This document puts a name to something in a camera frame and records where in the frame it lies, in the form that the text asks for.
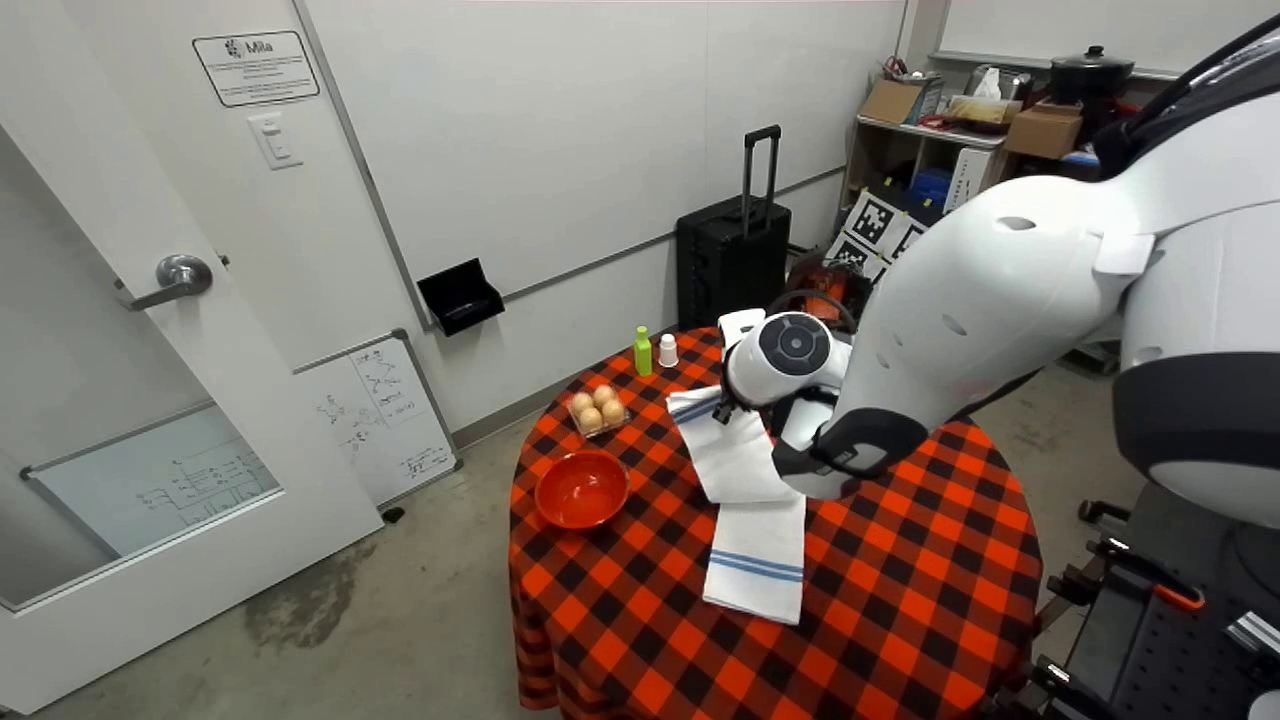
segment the gray floor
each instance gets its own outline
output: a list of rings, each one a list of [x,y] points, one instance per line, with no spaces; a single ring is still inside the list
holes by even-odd
[[[508,477],[533,416],[462,446],[462,471],[406,496],[360,549],[39,713],[39,720],[526,714],[515,704],[502,578]],[[1085,558],[1081,496],[1129,505],[1106,380],[1043,370],[980,410],[1029,486],[1046,569]],[[1073,614],[1038,653],[1060,656]]]

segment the label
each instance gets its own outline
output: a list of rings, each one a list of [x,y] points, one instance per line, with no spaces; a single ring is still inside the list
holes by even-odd
[[[222,109],[318,95],[296,32],[195,36],[193,48]]]

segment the checkered tablecloth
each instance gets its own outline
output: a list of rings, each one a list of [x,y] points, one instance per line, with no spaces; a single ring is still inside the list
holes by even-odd
[[[1024,492],[975,422],[939,426],[882,479],[808,505],[797,627],[699,599],[717,508],[699,496],[663,397],[717,380],[717,332],[678,366],[587,366],[534,419],[510,479],[521,698],[565,714],[963,714],[1009,678],[1034,627],[1038,549]],[[580,441],[565,400],[611,383],[631,422]],[[572,446],[631,479],[596,532],[554,532],[533,484]]]

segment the black suitcase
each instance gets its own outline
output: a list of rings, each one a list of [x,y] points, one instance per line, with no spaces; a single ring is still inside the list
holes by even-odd
[[[777,122],[745,135],[745,195],[675,221],[678,326],[717,323],[717,317],[734,308],[765,308],[783,293],[790,212],[771,204],[778,135]],[[752,195],[760,141],[771,143],[766,195]]]

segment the red bowl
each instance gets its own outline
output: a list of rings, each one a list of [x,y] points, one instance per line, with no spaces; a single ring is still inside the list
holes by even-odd
[[[567,453],[534,479],[534,516],[554,529],[601,529],[629,505],[629,471],[603,453]]]

